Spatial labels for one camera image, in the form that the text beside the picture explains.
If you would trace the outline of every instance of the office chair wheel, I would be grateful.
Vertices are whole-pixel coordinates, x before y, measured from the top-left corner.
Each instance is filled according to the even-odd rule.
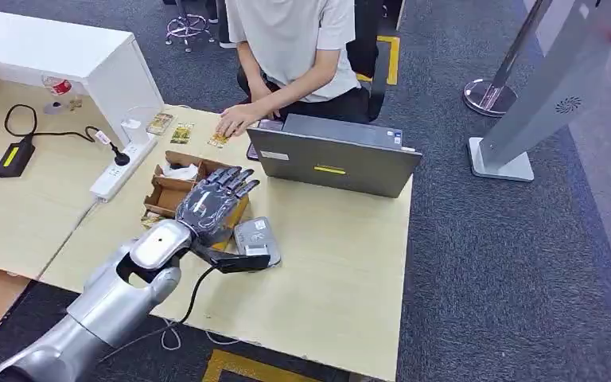
[[[209,24],[207,19],[196,14],[182,14],[179,17],[170,20],[170,22],[167,24],[165,43],[167,45],[172,44],[172,37],[181,38],[184,40],[184,44],[186,45],[185,51],[189,53],[193,50],[189,47],[188,39],[201,33],[206,33],[208,35],[208,41],[214,42],[214,37],[212,37],[212,34],[209,32]]]

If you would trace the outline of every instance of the black pants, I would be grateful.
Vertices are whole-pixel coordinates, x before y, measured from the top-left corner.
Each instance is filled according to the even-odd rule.
[[[266,81],[266,86],[268,86],[271,91],[276,92],[280,89],[277,84],[268,81],[266,77],[263,77],[263,80]],[[245,94],[247,94],[247,98],[241,103],[250,103],[251,93],[249,84],[247,83],[247,77],[244,75],[242,69],[238,72],[238,84]],[[353,88],[325,102],[297,101],[280,109],[280,119],[284,121],[289,113],[294,113],[339,121],[369,123],[367,115],[368,98],[368,90],[365,88]]]
[[[217,19],[219,16],[216,14],[216,0],[205,0],[204,8],[207,10],[207,17],[211,19]]]

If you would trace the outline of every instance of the black cable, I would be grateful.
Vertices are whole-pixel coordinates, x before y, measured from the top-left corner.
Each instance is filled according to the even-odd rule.
[[[186,322],[186,320],[188,320],[188,319],[189,319],[189,316],[191,315],[191,312],[193,311],[193,303],[195,303],[195,301],[196,301],[196,296],[197,296],[197,294],[198,294],[198,288],[200,288],[200,284],[202,283],[202,280],[204,280],[204,278],[205,278],[205,277],[207,277],[207,275],[209,275],[210,273],[212,273],[212,271],[214,271],[215,269],[216,269],[216,268],[214,268],[214,267],[210,267],[210,268],[209,268],[208,270],[206,270],[206,271],[205,271],[205,272],[204,272],[202,275],[200,275],[200,278],[198,278],[198,281],[196,282],[196,286],[193,288],[193,293],[191,293],[191,302],[189,303],[189,308],[186,310],[186,314],[184,315],[184,317],[183,317],[181,320],[179,320],[179,321],[175,321],[175,322],[173,322],[173,323],[171,323],[171,324],[169,324],[169,325],[167,325],[167,326],[163,326],[162,328],[160,328],[160,329],[158,329],[158,330],[154,330],[154,331],[153,331],[153,332],[151,332],[151,333],[144,334],[143,336],[138,337],[138,338],[136,338],[136,339],[134,339],[134,340],[132,340],[132,341],[130,341],[130,342],[128,342],[128,343],[126,343],[125,345],[123,345],[123,346],[121,346],[121,347],[117,348],[117,349],[116,349],[116,350],[114,350],[113,352],[108,353],[108,354],[107,354],[107,355],[106,355],[104,358],[102,358],[101,360],[99,360],[98,364],[101,364],[102,362],[104,362],[104,361],[106,361],[107,359],[109,359],[109,358],[113,357],[113,356],[114,356],[114,355],[116,355],[117,353],[119,353],[119,352],[123,351],[124,349],[126,349],[126,348],[128,348],[128,347],[130,347],[130,346],[134,345],[135,343],[137,343],[137,342],[139,342],[139,341],[141,341],[141,340],[143,340],[143,339],[145,339],[145,338],[148,338],[148,337],[152,337],[152,336],[158,335],[158,334],[160,334],[160,333],[162,333],[162,332],[164,332],[164,331],[166,331],[166,330],[170,330],[170,329],[172,329],[173,327],[175,327],[175,326],[177,326],[177,325],[180,325],[180,324],[183,324],[184,322]]]
[[[29,133],[26,134],[19,134],[19,133],[14,133],[10,127],[8,127],[8,124],[10,122],[10,115],[13,114],[13,111],[15,109],[17,109],[18,107],[24,107],[29,109],[32,112],[32,116],[33,116],[33,126],[32,126],[32,130]],[[85,135],[81,134],[81,133],[77,133],[75,131],[65,131],[65,132],[41,132],[41,133],[37,133],[36,129],[38,128],[38,116],[36,115],[36,111],[33,109],[33,107],[29,106],[29,105],[24,105],[22,103],[18,103],[13,105],[10,110],[8,110],[8,112],[6,113],[6,119],[3,121],[3,126],[5,127],[6,131],[8,131],[8,133],[10,135],[13,135],[14,137],[26,137],[26,136],[31,136],[31,137],[36,137],[36,136],[40,136],[40,135],[53,135],[53,136],[61,136],[61,135],[75,135],[79,138],[83,138],[86,141],[90,142],[90,143],[94,143],[95,139],[92,137],[92,135],[88,132],[89,130],[94,130],[95,132],[99,131],[99,129],[97,127],[94,126],[87,126],[85,127]]]

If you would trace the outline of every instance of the yellow sticker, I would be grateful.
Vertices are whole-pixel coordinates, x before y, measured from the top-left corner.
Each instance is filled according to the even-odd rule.
[[[3,162],[3,166],[4,167],[8,167],[10,165],[10,163],[13,161],[13,159],[15,158],[15,154],[18,153],[18,150],[20,150],[19,147],[14,147],[13,151],[10,151],[10,154],[8,154],[8,158],[6,158],[6,161]]]
[[[343,169],[328,167],[328,166],[315,166],[314,169],[317,171],[325,171],[327,173],[337,173],[339,175],[345,175],[345,171]]]

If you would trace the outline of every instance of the card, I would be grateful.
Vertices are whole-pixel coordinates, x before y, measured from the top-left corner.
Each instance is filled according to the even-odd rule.
[[[169,125],[171,124],[174,117],[171,114],[158,113],[151,121],[151,124],[146,128],[146,131],[155,135],[162,135]]]
[[[151,228],[160,220],[164,220],[165,217],[158,215],[155,212],[147,211],[144,216],[142,216],[142,225],[145,228]]]
[[[226,146],[226,143],[228,143],[228,137],[219,133],[214,133],[214,135],[207,141],[208,145],[212,145],[219,149],[223,149],[224,146]]]
[[[192,123],[178,123],[177,129],[172,134],[170,143],[178,143],[185,145],[191,139],[191,129],[193,128]]]

